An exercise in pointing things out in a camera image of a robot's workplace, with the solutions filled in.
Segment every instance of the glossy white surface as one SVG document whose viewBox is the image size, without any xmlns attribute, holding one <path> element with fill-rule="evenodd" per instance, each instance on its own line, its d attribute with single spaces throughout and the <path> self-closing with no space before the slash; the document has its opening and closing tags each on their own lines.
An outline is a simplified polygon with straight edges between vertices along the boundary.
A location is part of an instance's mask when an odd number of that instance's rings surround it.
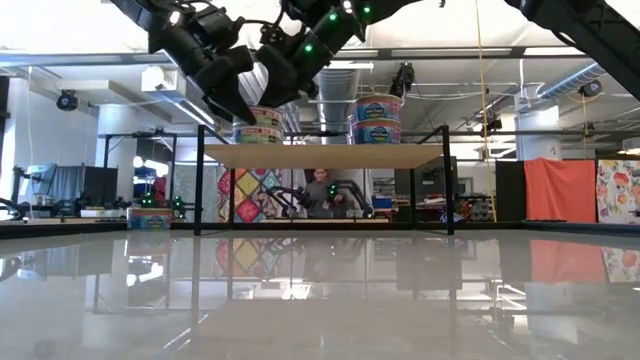
<svg viewBox="0 0 640 360">
<path fill-rule="evenodd" d="M 129 232 L 0 242 L 0 359 L 637 358 L 634 239 L 450 240 Z"/>
</svg>

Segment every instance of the small robotic arm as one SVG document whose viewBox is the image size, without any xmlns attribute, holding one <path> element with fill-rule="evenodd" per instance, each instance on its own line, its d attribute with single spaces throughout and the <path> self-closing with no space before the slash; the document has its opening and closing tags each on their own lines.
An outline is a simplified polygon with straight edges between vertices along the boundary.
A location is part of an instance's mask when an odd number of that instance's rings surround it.
<svg viewBox="0 0 640 360">
<path fill-rule="evenodd" d="M 365 40 L 367 26 L 421 0 L 280 0 L 275 23 L 235 21 L 224 7 L 206 0 L 112 0 L 149 33 L 149 52 L 165 50 L 185 76 L 204 93 L 216 115 L 250 125 L 255 118 L 240 96 L 238 75 L 261 62 L 269 72 L 259 105 L 277 108 L 318 94 L 314 76 L 356 36 Z M 194 3 L 204 3 L 196 10 Z M 605 0 L 505 0 L 530 21 L 552 31 L 561 41 L 595 59 L 634 97 L 640 99 L 640 31 Z M 300 31 L 285 33 L 284 14 L 301 22 Z M 233 47 L 243 25 L 260 23 L 262 47 Z"/>
</svg>

